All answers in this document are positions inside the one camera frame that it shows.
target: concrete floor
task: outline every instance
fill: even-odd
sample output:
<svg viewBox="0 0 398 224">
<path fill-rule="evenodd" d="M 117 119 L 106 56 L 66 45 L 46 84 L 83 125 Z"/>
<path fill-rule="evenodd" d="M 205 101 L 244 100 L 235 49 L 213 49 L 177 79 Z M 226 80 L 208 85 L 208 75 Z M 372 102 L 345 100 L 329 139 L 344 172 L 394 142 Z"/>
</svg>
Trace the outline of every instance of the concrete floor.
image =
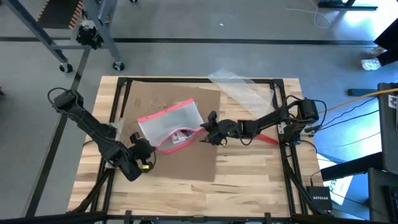
<svg viewBox="0 0 398 224">
<path fill-rule="evenodd" d="M 22 3 L 33 15 L 45 1 Z M 313 14 L 284 10 L 287 7 L 312 10 L 310 2 L 289 0 L 140 0 L 132 6 L 119 0 L 112 32 L 114 37 L 190 37 L 231 39 L 373 40 L 395 18 L 398 3 L 376 1 L 374 12 L 322 9 L 331 22 L 329 29 L 313 25 Z M 0 36 L 28 37 L 32 34 L 5 6 L 0 6 Z M 50 30 L 51 36 L 65 37 L 69 30 Z M 398 82 L 398 64 L 365 72 L 360 60 L 369 47 L 321 45 L 245 44 L 118 44 L 126 69 L 115 72 L 106 50 L 92 50 L 78 91 L 85 107 L 93 109 L 102 75 L 206 76 L 220 68 L 247 77 L 299 78 L 305 96 L 337 105 L 349 98 L 347 88 L 375 88 L 379 82 Z M 58 62 L 38 42 L 0 42 L 0 86 L 7 96 L 0 99 L 0 218 L 20 217 L 38 177 L 58 114 L 46 99 L 49 89 L 70 87 L 74 74 L 64 75 Z M 82 51 L 65 54 L 76 69 Z M 331 111 L 330 120 L 348 108 Z M 377 108 L 368 103 L 348 117 Z M 373 114 L 319 132 L 315 137 L 320 153 L 343 161 L 381 150 L 380 137 L 335 147 L 379 132 L 378 115 Z M 37 215 L 66 210 L 85 135 L 68 122 L 50 172 Z M 353 179 L 348 198 L 363 202 L 366 178 Z M 338 207 L 358 217 L 368 211 L 345 201 Z"/>
</svg>

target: caster wheel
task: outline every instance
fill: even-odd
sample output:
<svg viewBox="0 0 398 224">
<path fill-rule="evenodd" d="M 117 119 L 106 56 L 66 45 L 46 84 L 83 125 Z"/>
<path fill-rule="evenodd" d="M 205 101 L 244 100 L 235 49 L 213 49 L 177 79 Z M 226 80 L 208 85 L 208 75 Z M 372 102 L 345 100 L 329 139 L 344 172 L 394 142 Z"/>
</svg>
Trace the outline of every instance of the caster wheel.
<svg viewBox="0 0 398 224">
<path fill-rule="evenodd" d="M 67 70 L 65 71 L 65 67 L 63 65 L 60 65 L 60 70 L 63 73 L 70 73 L 73 71 L 73 67 L 70 64 L 67 64 Z"/>
<path fill-rule="evenodd" d="M 113 69 L 115 69 L 116 71 L 119 71 L 119 72 L 124 70 L 123 62 L 113 62 L 112 67 L 113 67 Z"/>
</svg>

